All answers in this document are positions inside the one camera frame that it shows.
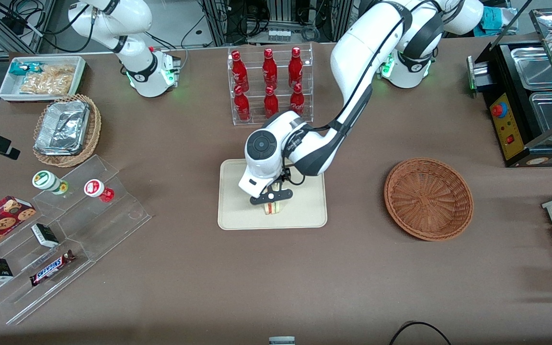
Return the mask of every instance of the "snickers bar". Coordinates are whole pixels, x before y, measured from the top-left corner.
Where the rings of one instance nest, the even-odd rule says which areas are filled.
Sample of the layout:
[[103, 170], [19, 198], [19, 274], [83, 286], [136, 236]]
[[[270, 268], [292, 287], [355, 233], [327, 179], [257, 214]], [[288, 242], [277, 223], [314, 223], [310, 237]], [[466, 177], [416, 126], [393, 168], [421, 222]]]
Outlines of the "snickers bar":
[[37, 284], [41, 284], [44, 280], [46, 280], [46, 278], [54, 275], [54, 273], [56, 273], [59, 269], [65, 267], [68, 262], [72, 262], [74, 259], [74, 254], [72, 254], [72, 251], [70, 249], [67, 253], [61, 255], [54, 262], [44, 267], [42, 271], [39, 271], [36, 275], [29, 277], [29, 279], [31, 280], [31, 285], [37, 286]]

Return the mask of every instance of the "small white box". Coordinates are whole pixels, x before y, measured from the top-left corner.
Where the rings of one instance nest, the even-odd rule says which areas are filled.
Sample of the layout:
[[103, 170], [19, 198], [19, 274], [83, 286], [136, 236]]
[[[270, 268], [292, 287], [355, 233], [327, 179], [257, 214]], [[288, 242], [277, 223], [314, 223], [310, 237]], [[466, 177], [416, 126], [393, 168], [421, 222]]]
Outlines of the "small white box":
[[[68, 96], [76, 94], [78, 86], [81, 83], [82, 73], [86, 65], [85, 60], [77, 55], [75, 56], [56, 56], [56, 57], [15, 57], [12, 59], [10, 65], [15, 62], [40, 62], [46, 65], [74, 65], [76, 70], [74, 72], [74, 78], [72, 79], [72, 85], [69, 88]], [[36, 102], [36, 101], [54, 101], [64, 96], [57, 96], [52, 94], [24, 94], [20, 93], [20, 86], [23, 84], [24, 76], [15, 76], [9, 72], [6, 72], [4, 82], [0, 87], [0, 98], [6, 101], [15, 102]]]

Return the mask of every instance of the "yellow control panel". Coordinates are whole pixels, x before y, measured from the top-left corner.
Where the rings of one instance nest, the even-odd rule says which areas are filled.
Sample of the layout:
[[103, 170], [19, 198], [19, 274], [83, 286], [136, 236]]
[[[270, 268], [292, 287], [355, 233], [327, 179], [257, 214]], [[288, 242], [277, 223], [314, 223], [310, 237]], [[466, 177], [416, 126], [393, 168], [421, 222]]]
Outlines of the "yellow control panel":
[[500, 140], [504, 157], [509, 160], [517, 155], [517, 153], [523, 151], [525, 146], [515, 122], [515, 117], [512, 115], [506, 94], [502, 94], [489, 107], [489, 111], [493, 118], [493, 124], [495, 125], [495, 131], [497, 131], [497, 137]]

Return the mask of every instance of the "coca-cola bottle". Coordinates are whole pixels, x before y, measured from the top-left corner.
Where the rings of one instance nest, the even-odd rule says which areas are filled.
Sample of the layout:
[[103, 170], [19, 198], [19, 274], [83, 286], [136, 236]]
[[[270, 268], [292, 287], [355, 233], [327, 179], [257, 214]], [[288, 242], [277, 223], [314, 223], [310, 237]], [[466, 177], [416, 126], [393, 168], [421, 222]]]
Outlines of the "coca-cola bottle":
[[304, 94], [302, 94], [302, 84], [296, 83], [291, 95], [291, 110], [302, 115], [304, 113]]
[[248, 91], [248, 73], [246, 72], [246, 66], [240, 59], [240, 52], [234, 50], [231, 53], [231, 58], [234, 60], [234, 64], [231, 71], [234, 74], [234, 81], [236, 85], [241, 86], [242, 92]]
[[236, 85], [236, 87], [234, 87], [234, 93], [236, 94], [234, 97], [234, 104], [236, 105], [238, 117], [240, 118], [240, 121], [248, 122], [250, 120], [250, 106], [248, 105], [248, 98], [242, 91], [242, 87], [240, 85]]
[[265, 85], [273, 87], [274, 90], [278, 87], [278, 67], [274, 61], [274, 53], [270, 48], [263, 51], [263, 80]]
[[265, 87], [263, 103], [265, 104], [265, 118], [271, 118], [278, 112], [278, 98], [274, 95], [274, 87]]
[[291, 49], [291, 61], [289, 61], [289, 87], [293, 88], [297, 83], [302, 82], [302, 59], [300, 58], [301, 49], [294, 46]]

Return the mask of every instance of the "foil tray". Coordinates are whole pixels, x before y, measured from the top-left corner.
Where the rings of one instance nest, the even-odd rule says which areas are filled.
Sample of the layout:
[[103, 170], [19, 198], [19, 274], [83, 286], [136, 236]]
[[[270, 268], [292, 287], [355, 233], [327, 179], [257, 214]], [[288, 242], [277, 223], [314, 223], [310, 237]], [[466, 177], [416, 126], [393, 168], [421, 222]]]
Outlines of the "foil tray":
[[552, 90], [552, 66], [542, 47], [517, 48], [510, 55], [524, 88], [530, 91]]

